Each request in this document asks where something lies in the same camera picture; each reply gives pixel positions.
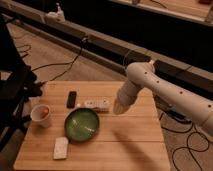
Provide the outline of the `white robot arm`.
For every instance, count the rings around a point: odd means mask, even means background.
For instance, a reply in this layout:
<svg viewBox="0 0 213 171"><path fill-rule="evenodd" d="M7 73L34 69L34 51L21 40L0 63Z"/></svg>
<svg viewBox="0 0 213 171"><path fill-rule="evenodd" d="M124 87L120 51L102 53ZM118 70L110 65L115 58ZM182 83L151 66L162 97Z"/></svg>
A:
<svg viewBox="0 0 213 171"><path fill-rule="evenodd" d="M213 136L213 101L156 76L151 62L135 62L126 68L126 81L117 92L114 113L125 113L135 103L138 93L144 87Z"/></svg>

